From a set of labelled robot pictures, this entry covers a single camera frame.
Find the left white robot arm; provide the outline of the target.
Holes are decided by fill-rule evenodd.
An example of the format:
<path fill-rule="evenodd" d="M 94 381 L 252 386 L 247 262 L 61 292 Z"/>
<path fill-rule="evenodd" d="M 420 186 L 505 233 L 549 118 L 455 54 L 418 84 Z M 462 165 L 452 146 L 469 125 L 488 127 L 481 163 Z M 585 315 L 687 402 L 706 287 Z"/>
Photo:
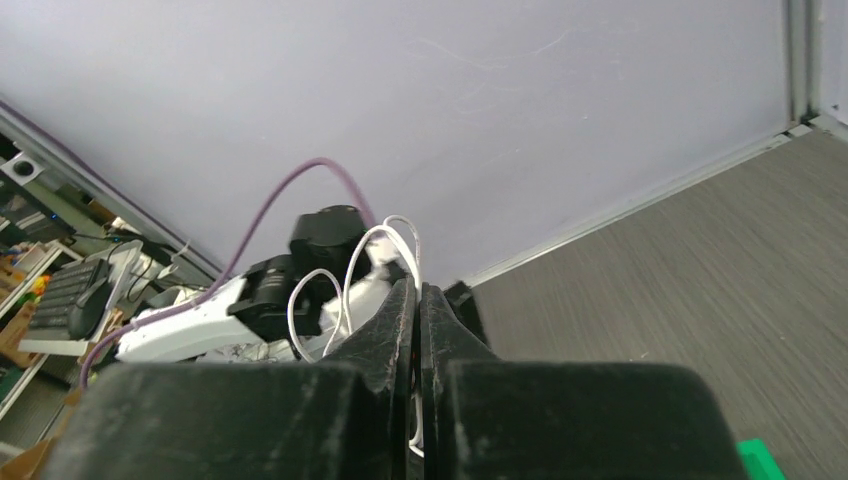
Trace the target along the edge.
<path fill-rule="evenodd" d="M 392 284 L 406 274 L 391 241 L 372 237 L 351 273 L 352 318 L 337 318 L 341 301 L 336 289 L 343 284 L 351 254 L 366 230 L 352 206 L 336 205 L 300 216 L 289 253 L 252 265 L 203 303 L 184 301 L 183 313 L 151 324 L 142 321 L 153 310 L 138 314 L 132 329 L 118 341 L 117 359 L 291 361 L 300 356 L 288 342 L 291 332 L 308 355 L 319 359 L 324 347 L 342 342 L 367 322 Z"/>

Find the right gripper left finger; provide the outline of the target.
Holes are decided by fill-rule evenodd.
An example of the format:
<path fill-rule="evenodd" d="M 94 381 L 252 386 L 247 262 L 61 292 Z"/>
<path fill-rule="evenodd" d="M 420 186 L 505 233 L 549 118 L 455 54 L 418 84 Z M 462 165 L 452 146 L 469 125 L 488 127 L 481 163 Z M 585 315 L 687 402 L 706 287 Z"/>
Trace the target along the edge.
<path fill-rule="evenodd" d="M 415 315 L 415 283 L 401 279 L 374 316 L 322 361 L 350 364 L 369 390 L 406 398 L 411 392 Z"/>

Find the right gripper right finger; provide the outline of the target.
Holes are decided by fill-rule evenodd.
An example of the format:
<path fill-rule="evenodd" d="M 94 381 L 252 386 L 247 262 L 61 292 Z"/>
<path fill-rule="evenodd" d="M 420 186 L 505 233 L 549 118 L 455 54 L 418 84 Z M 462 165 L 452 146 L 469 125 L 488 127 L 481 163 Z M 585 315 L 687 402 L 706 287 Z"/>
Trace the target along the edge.
<path fill-rule="evenodd" d="M 440 288 L 429 283 L 422 287 L 419 303 L 422 388 L 442 391 L 450 361 L 496 360 L 497 356 L 459 321 Z"/>

